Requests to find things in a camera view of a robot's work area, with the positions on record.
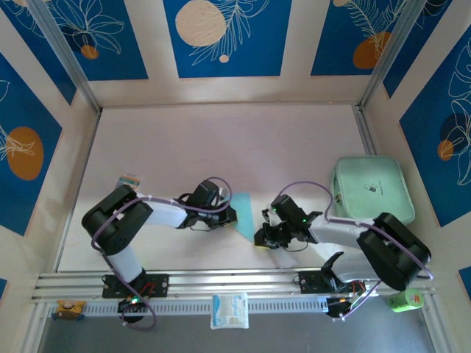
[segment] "mint green case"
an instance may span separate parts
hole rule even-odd
[[[404,224],[415,219],[403,172],[394,158],[341,158],[333,170],[330,189],[338,217],[376,218],[388,212]]]

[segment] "white packet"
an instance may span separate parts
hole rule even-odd
[[[247,293],[214,294],[211,329],[248,329]]]

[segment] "white wall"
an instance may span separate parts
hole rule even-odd
[[[0,52],[63,128],[24,237],[0,227],[0,277],[8,280],[0,303],[2,352],[13,352],[38,273],[49,271],[96,125],[81,95],[70,107],[14,27],[0,11]]]
[[[460,268],[471,265],[471,214],[439,227],[399,120],[470,24],[469,0],[453,0],[393,97],[388,99],[381,87],[366,111],[379,152],[396,157],[403,167],[417,211],[411,229],[431,249],[440,304],[460,353],[471,347],[471,302],[458,277]]]
[[[96,81],[93,91],[103,107],[202,101],[358,101],[369,76],[310,76],[330,1],[293,0],[280,77],[179,79],[162,0],[125,0],[149,80]]]

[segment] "orange dot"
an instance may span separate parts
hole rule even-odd
[[[17,127],[8,135],[7,146],[11,171],[22,180],[36,179],[44,160],[43,143],[37,132],[29,127]]]
[[[449,140],[443,140],[439,144],[438,153],[442,160],[450,160],[453,157],[453,144]]]
[[[98,50],[96,50],[95,47],[89,46],[88,44],[85,44],[80,49],[80,52],[82,53],[82,55],[84,57],[86,57],[87,59],[90,59],[90,60],[94,60],[100,55],[100,53],[98,52]]]
[[[353,54],[353,65],[364,70],[374,68],[389,37],[391,37],[390,32],[381,32],[361,42]]]

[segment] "metal rail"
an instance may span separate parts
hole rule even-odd
[[[296,277],[299,271],[320,271],[320,268],[279,268],[261,270],[218,270],[218,271],[149,271],[149,274],[169,274],[169,290],[165,300],[207,301],[214,293],[246,292],[250,299],[289,299],[345,297],[344,294],[318,293],[301,294]],[[79,272],[41,274],[32,294],[32,302],[55,303],[58,299],[76,299],[96,302],[115,302],[103,299],[102,277],[107,272]],[[424,293],[434,293],[431,282],[416,281],[413,288]],[[387,286],[381,286],[377,295],[395,293]]]

